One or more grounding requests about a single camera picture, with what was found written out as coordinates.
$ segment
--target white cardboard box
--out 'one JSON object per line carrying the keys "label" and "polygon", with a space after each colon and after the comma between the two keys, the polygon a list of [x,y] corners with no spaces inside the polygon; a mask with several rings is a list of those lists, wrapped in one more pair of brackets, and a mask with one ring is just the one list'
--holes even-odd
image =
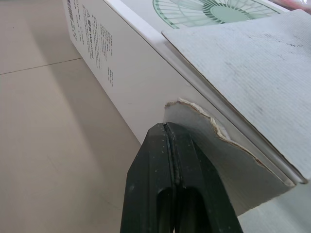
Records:
{"label": "white cardboard box", "polygon": [[[237,197],[234,202],[238,214],[301,182],[270,144],[241,119],[162,36],[160,31],[171,27],[153,11],[152,3],[145,6],[145,3],[126,2],[129,8],[119,0],[63,2],[73,44],[140,143],[150,127],[163,121],[165,105],[183,98],[208,111],[223,125],[232,141],[265,166],[265,178],[253,186],[245,185],[245,190],[234,190],[234,195],[229,193],[230,197]],[[279,12],[286,11],[269,4]],[[250,184],[249,180],[258,176],[252,174],[252,166],[261,166],[253,161],[253,158],[241,161],[241,170],[248,169],[235,180],[227,177],[225,185]],[[269,195],[258,199],[254,189],[264,189]],[[252,200],[248,205],[244,204],[246,198]]]}

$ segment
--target cardboard flap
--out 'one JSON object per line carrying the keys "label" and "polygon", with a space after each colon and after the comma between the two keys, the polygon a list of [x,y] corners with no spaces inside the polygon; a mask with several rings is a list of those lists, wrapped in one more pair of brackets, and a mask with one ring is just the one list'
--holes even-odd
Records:
{"label": "cardboard flap", "polygon": [[311,178],[310,24],[311,16],[296,10],[163,32],[306,180]]}

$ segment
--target beige floor tile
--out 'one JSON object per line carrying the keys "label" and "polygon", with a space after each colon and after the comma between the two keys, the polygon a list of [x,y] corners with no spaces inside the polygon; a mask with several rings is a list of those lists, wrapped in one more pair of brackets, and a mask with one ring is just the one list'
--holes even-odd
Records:
{"label": "beige floor tile", "polygon": [[62,0],[1,0],[0,31],[0,74],[81,57]]}
{"label": "beige floor tile", "polygon": [[118,232],[139,147],[82,59],[0,75],[0,233]]}

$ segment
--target tile grout line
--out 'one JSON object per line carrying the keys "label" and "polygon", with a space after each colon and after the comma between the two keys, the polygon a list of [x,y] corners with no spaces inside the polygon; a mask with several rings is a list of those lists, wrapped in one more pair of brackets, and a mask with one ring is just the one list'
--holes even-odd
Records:
{"label": "tile grout line", "polygon": [[75,60],[79,60],[79,59],[82,59],[82,57],[80,57],[80,58],[75,58],[75,59],[71,59],[71,60],[67,60],[67,61],[62,61],[62,62],[55,62],[55,63],[51,63],[51,64],[46,64],[46,65],[42,65],[42,66],[38,66],[38,67],[31,67],[31,68],[26,68],[26,69],[20,69],[20,70],[10,71],[10,72],[6,72],[6,73],[2,73],[2,74],[10,74],[10,73],[19,72],[19,71],[24,71],[24,70],[28,70],[28,69],[35,69],[35,68],[39,68],[39,67],[46,67],[46,66],[50,66],[50,65],[55,65],[55,64],[59,64],[59,63],[63,63],[63,62],[75,61]]}

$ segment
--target green fan image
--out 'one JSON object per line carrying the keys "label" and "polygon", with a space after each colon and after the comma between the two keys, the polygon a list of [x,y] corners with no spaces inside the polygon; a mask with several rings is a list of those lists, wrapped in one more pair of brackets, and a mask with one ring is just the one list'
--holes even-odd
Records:
{"label": "green fan image", "polygon": [[153,5],[172,28],[231,23],[279,14],[254,0],[153,0]]}

